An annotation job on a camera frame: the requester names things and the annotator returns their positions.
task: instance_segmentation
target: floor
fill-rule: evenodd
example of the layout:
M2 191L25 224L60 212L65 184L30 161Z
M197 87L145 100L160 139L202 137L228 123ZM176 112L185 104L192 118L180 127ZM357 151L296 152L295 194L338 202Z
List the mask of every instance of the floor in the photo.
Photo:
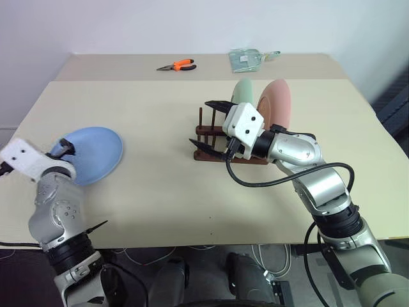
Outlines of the floor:
M409 277L409 250L393 246L382 246L389 257L392 269L398 274ZM128 255L141 263L148 263L168 254L173 248L128 249ZM265 266L271 271L279 271L285 263L283 245L261 246ZM233 299L229 292L228 279L224 270L226 256L230 252L252 255L251 246L216 246L208 250L195 250L189 247L178 247L171 256L182 256L190 265L190 284L185 292L185 302L206 299ZM157 263L140 266L131 262L124 253L113 254L102 250L104 254L112 255L128 270L137 274L149 287L156 273L166 262L163 259ZM0 250L0 302L2 306L62 306L58 291L53 284L54 272L48 265L44 254L38 251ZM309 255L312 275L318 288L330 306L359 306L354 291L340 288L334 279L328 265L319 253ZM294 306L320 306L304 271L301 256L291 256L291 269L282 280L288 280L291 285ZM140 287L134 281L125 278L130 292L129 306L142 306L143 297Z

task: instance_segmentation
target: table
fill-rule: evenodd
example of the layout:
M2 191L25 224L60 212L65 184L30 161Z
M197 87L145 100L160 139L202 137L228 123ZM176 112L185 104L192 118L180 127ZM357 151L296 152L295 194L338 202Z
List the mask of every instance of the table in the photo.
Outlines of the table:
M95 76L67 81L60 74L15 133L44 151L82 127L104 126L122 137L124 154L118 167L85 188L87 225L109 220L90 235L94 247L303 241L312 218L291 183L242 187L223 164L193 159L195 148L188 138L196 136L199 107L204 107L204 123L210 122L211 109L203 102L229 100L244 75L167 81L112 81L108 74L101 75L98 81L86 80L98 79ZM271 81L259 78L252 82L256 100ZM335 79L287 81L293 103L290 130L314 133L327 162L353 166L351 196L376 238L409 236L408 159L371 106L341 73ZM222 121L219 114L216 124ZM274 165L233 167L247 181L284 176ZM347 172L339 172L347 182ZM27 222L34 212L35 185L13 172L1 179L0 194L1 240L33 242Z

